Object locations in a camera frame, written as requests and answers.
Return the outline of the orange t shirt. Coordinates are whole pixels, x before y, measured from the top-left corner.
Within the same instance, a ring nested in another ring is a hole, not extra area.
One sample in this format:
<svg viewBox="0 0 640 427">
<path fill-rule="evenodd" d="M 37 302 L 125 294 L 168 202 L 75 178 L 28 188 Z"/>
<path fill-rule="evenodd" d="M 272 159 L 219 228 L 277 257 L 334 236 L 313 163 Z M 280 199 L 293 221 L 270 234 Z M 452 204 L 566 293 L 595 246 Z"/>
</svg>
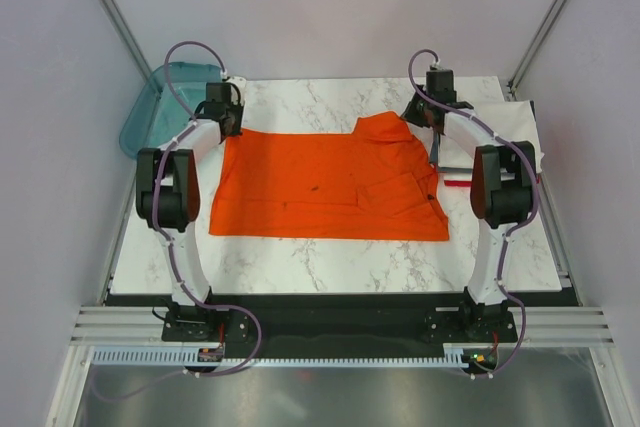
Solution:
<svg viewBox="0 0 640 427">
<path fill-rule="evenodd" d="M 350 133 L 245 130 L 225 143 L 214 236 L 446 242 L 438 173 L 396 113 Z"/>
</svg>

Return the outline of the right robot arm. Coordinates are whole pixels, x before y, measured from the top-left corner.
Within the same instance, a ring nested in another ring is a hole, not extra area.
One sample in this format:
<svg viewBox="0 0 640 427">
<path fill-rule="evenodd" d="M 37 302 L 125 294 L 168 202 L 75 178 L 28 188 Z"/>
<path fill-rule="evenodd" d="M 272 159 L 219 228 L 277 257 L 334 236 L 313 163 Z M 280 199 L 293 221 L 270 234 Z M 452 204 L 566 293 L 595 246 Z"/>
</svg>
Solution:
<svg viewBox="0 0 640 427">
<path fill-rule="evenodd" d="M 498 135 L 476 109 L 457 98 L 454 73 L 432 65 L 402 118 L 453 140 L 473 160 L 470 203 L 479 223 L 474 269 L 464 288 L 454 327 L 469 341 L 519 338 L 505 282 L 509 244 L 539 210 L 535 148 Z"/>
</svg>

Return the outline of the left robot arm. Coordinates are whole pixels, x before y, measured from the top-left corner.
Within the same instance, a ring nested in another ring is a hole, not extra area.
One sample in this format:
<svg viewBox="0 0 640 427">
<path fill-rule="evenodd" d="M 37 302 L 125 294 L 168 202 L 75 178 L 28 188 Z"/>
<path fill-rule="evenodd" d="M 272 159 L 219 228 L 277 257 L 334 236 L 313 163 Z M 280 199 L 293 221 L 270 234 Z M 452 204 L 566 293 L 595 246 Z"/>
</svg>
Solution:
<svg viewBox="0 0 640 427">
<path fill-rule="evenodd" d="M 196 220 L 201 208 L 198 163 L 229 137 L 242 134 L 246 80 L 208 83 L 187 126 L 157 148 L 137 154 L 135 208 L 164 248 L 172 284 L 162 317 L 165 342 L 224 342 L 226 309 L 212 310 L 202 268 Z"/>
</svg>

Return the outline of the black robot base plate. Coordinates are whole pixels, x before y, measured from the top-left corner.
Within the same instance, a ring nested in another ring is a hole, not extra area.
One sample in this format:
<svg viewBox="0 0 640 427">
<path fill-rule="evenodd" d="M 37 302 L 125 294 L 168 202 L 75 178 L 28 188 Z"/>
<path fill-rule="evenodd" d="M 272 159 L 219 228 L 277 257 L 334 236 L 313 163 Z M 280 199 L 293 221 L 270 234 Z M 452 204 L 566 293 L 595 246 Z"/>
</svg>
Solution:
<svg viewBox="0 0 640 427">
<path fill-rule="evenodd" d="M 226 309 L 224 348 L 234 357 L 437 354 L 469 341 L 454 327 L 463 293 L 213 294 Z"/>
</svg>

